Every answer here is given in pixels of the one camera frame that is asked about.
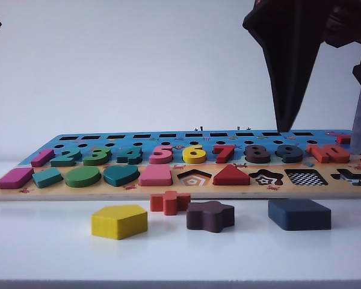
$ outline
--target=rectangular slot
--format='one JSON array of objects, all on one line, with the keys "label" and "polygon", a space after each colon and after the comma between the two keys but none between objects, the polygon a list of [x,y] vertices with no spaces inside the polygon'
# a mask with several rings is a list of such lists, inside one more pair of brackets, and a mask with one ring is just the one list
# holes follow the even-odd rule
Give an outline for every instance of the rectangular slot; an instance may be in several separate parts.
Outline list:
[{"label": "rectangular slot", "polygon": [[227,137],[226,132],[212,132],[210,133],[211,137]]},{"label": "rectangular slot", "polygon": [[281,135],[279,132],[263,132],[262,134],[266,137],[276,137]]},{"label": "rectangular slot", "polygon": [[254,134],[252,132],[236,132],[235,135],[237,137],[253,137]]},{"label": "rectangular slot", "polygon": [[108,140],[115,140],[115,139],[117,139],[117,138],[124,138],[124,137],[125,137],[125,135],[123,135],[123,134],[109,135],[109,136],[107,137],[107,139],[108,139]]},{"label": "rectangular slot", "polygon": [[306,132],[306,131],[297,131],[297,132],[293,132],[293,134],[295,135],[313,135],[311,132]]},{"label": "rectangular slot", "polygon": [[176,137],[176,134],[160,134],[159,137]]},{"label": "rectangular slot", "polygon": [[78,137],[61,137],[59,140],[76,140]]},{"label": "rectangular slot", "polygon": [[203,137],[203,134],[186,134],[186,137]]},{"label": "rectangular slot", "polygon": [[82,140],[97,140],[99,137],[99,135],[86,135],[85,137],[82,137]]},{"label": "rectangular slot", "polygon": [[134,138],[150,138],[150,134],[135,134]]}]

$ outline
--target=number puzzle piece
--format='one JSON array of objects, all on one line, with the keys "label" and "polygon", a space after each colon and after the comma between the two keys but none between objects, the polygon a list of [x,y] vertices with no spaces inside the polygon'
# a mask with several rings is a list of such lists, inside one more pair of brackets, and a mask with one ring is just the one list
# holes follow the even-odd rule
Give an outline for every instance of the number puzzle piece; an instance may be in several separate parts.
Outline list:
[{"label": "number puzzle piece", "polygon": [[139,176],[139,185],[172,185],[170,166],[168,164],[149,164]]},{"label": "number puzzle piece", "polygon": [[147,231],[147,211],[138,205],[106,206],[91,216],[91,233],[124,239]]},{"label": "number puzzle piece", "polygon": [[309,144],[306,146],[306,151],[312,154],[320,163],[348,163],[350,153],[337,144],[324,144],[320,148],[317,144]]},{"label": "number puzzle piece", "polygon": [[0,179],[0,188],[21,188],[30,179],[34,169],[32,167],[17,167],[10,170]]},{"label": "number puzzle piece", "polygon": [[187,229],[219,233],[225,227],[234,226],[234,207],[216,200],[189,203],[186,212]]},{"label": "number puzzle piece", "polygon": [[212,153],[218,154],[216,163],[225,164],[233,157],[235,146],[234,144],[216,144],[213,146]]},{"label": "number puzzle piece", "polygon": [[245,147],[246,160],[255,164],[265,164],[270,162],[270,153],[264,146],[251,144]]},{"label": "number puzzle piece", "polygon": [[173,160],[172,146],[157,146],[149,158],[150,164],[167,164]]},{"label": "number puzzle piece", "polygon": [[128,184],[137,179],[140,175],[135,165],[110,166],[103,171],[104,180],[115,187]]},{"label": "number puzzle piece", "polygon": [[138,164],[142,162],[142,148],[132,147],[129,148],[116,156],[117,163],[128,163],[128,164]]},{"label": "number puzzle piece", "polygon": [[76,167],[66,174],[66,184],[73,188],[83,188],[95,184],[101,177],[97,167]]},{"label": "number puzzle piece", "polygon": [[182,158],[188,164],[201,164],[206,161],[206,152],[200,144],[188,146],[182,151]]},{"label": "number puzzle piece", "polygon": [[110,160],[111,149],[104,146],[94,148],[92,156],[83,158],[83,165],[85,166],[99,166],[105,164]]},{"label": "number puzzle piece", "polygon": [[298,146],[283,144],[278,146],[276,155],[286,164],[299,163],[303,158],[303,151]]},{"label": "number puzzle piece", "polygon": [[213,180],[213,185],[249,185],[250,177],[248,174],[237,169],[232,164],[228,164],[219,173],[217,173]]},{"label": "number puzzle piece", "polygon": [[189,193],[177,193],[176,191],[166,191],[164,194],[150,195],[150,210],[160,212],[166,216],[176,215],[178,211],[186,211],[191,202]]},{"label": "number puzzle piece", "polygon": [[75,161],[80,159],[82,153],[80,149],[72,148],[61,152],[61,156],[51,159],[51,167],[70,167],[75,165]]},{"label": "number puzzle piece", "polygon": [[332,228],[330,209],[309,199],[269,200],[268,215],[286,231]]},{"label": "number puzzle piece", "polygon": [[42,149],[39,154],[31,160],[31,166],[42,167],[55,156],[53,149]]},{"label": "number puzzle piece", "polygon": [[32,175],[34,182],[38,188],[45,188],[49,185],[60,182],[63,177],[56,167],[49,167]]}]

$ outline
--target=green oval piece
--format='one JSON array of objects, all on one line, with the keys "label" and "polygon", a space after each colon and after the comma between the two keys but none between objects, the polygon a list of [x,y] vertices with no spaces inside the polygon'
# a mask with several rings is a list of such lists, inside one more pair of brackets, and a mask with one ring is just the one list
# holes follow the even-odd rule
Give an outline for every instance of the green oval piece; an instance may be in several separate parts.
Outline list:
[{"label": "green oval piece", "polygon": [[115,187],[128,184],[139,175],[137,166],[111,166],[103,171],[104,180]]},{"label": "green oval piece", "polygon": [[83,158],[83,165],[85,166],[98,166],[105,164],[110,160],[111,149],[106,147],[95,148],[92,156]]},{"label": "green oval piece", "polygon": [[76,167],[66,174],[66,183],[69,187],[83,188],[98,182],[101,177],[97,167]]}]

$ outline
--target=yellow pentagon piece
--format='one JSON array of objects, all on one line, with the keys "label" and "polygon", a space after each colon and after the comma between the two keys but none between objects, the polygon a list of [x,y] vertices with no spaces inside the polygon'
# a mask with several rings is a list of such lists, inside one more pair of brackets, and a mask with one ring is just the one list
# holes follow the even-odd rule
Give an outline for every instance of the yellow pentagon piece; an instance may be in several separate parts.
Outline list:
[{"label": "yellow pentagon piece", "polygon": [[138,205],[106,206],[91,216],[91,233],[123,239],[147,231],[147,211]]}]

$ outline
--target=colorful wooden toy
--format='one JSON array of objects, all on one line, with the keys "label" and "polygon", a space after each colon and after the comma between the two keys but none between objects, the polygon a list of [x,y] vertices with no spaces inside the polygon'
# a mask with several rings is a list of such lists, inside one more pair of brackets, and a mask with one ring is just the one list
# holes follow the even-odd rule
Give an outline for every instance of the colorful wooden toy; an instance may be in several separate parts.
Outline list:
[{"label": "colorful wooden toy", "polygon": [[103,171],[104,180],[115,187],[128,184],[137,179],[140,175],[135,165],[109,166]]},{"label": "colorful wooden toy", "polygon": [[149,164],[139,176],[139,185],[172,185],[170,166],[168,164]]},{"label": "colorful wooden toy", "polygon": [[32,179],[33,173],[31,167],[17,167],[0,179],[0,188],[21,188]]},{"label": "colorful wooden toy", "polygon": [[329,230],[330,209],[309,199],[268,201],[269,218],[286,231]]},{"label": "colorful wooden toy", "polygon": [[166,216],[173,216],[178,211],[186,211],[191,202],[189,193],[177,193],[176,191],[166,191],[164,194],[150,195],[150,210],[161,212]]},{"label": "colorful wooden toy", "polygon": [[[350,153],[351,144],[336,142],[350,134],[348,130],[63,134],[21,161],[10,182],[0,180],[0,200],[149,199],[159,188],[187,191],[193,199],[361,198],[361,179],[354,179],[361,175],[361,155]],[[45,183],[51,167],[63,182],[52,184],[51,178]],[[345,170],[352,175],[339,173]],[[33,173],[44,181],[32,179]]]},{"label": "colorful wooden toy", "polygon": [[45,188],[49,185],[60,182],[63,177],[56,167],[49,167],[48,169],[34,173],[32,175],[34,182],[38,188]]},{"label": "colorful wooden toy", "polygon": [[42,167],[49,160],[53,159],[55,152],[53,149],[42,149],[39,154],[31,160],[33,167]]},{"label": "colorful wooden toy", "polygon": [[91,216],[92,235],[124,239],[147,231],[147,211],[138,205],[107,206]]},{"label": "colorful wooden toy", "polygon": [[225,227],[234,226],[234,207],[216,200],[189,203],[186,213],[187,229],[219,233]]},{"label": "colorful wooden toy", "polygon": [[249,185],[250,177],[232,164],[228,164],[214,176],[212,183],[214,185]]},{"label": "colorful wooden toy", "polygon": [[95,184],[102,176],[97,167],[77,167],[66,175],[66,184],[72,188],[83,188]]}]

